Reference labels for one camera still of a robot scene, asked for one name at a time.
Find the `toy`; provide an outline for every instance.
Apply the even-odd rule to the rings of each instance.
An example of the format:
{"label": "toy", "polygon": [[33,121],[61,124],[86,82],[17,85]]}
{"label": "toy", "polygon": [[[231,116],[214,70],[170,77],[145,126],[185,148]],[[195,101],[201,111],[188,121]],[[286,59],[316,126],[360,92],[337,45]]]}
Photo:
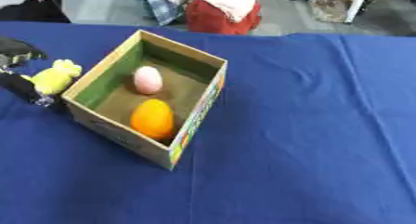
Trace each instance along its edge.
{"label": "toy", "polygon": [[151,95],[162,89],[162,76],[154,67],[140,67],[134,76],[135,87],[141,94]]}
{"label": "toy", "polygon": [[69,59],[57,59],[52,68],[41,71],[32,78],[22,76],[34,83],[36,91],[44,95],[56,95],[65,90],[72,78],[80,76],[82,69]]}
{"label": "toy", "polygon": [[19,98],[44,107],[55,104],[55,100],[38,93],[34,84],[25,80],[10,68],[22,66],[30,59],[46,59],[42,50],[23,41],[0,36],[0,87],[7,89]]}
{"label": "toy", "polygon": [[170,138],[174,134],[174,114],[164,101],[149,99],[133,111],[130,126],[149,138]]}

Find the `green box lining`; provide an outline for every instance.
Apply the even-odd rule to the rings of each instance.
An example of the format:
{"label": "green box lining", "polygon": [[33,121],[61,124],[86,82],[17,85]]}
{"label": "green box lining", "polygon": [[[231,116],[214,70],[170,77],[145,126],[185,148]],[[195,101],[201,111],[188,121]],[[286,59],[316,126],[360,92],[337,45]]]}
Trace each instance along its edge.
{"label": "green box lining", "polygon": [[152,57],[164,62],[171,70],[184,74],[199,82],[209,84],[218,69],[202,61],[176,53],[169,49],[141,41],[133,46],[109,69],[81,91],[75,101],[94,110],[120,84],[124,83],[145,57]]}

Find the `orange ball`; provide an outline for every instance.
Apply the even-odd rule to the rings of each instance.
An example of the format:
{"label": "orange ball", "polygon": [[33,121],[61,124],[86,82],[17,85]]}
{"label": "orange ball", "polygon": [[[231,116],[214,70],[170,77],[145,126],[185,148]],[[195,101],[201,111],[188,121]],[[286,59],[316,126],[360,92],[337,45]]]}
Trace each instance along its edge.
{"label": "orange ball", "polygon": [[133,111],[130,126],[149,138],[170,138],[174,134],[174,113],[166,102],[149,99]]}

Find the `yellow plush toy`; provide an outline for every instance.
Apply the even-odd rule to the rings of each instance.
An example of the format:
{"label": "yellow plush toy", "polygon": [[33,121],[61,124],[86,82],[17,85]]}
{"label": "yellow plush toy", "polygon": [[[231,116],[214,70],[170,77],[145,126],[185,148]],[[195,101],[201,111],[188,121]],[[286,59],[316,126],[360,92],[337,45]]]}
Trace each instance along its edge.
{"label": "yellow plush toy", "polygon": [[45,95],[56,95],[71,83],[72,78],[81,75],[83,68],[69,59],[55,60],[52,68],[39,72],[34,77],[23,77],[34,83],[35,89]]}

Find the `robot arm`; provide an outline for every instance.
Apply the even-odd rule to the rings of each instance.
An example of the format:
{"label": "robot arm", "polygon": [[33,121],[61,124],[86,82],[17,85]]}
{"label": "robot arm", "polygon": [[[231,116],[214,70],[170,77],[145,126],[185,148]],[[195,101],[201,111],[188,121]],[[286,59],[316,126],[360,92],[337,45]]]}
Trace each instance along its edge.
{"label": "robot arm", "polygon": [[25,42],[0,36],[0,86],[29,103],[47,107],[54,102],[52,98],[39,94],[31,81],[9,70],[30,59],[46,59],[46,54]]}

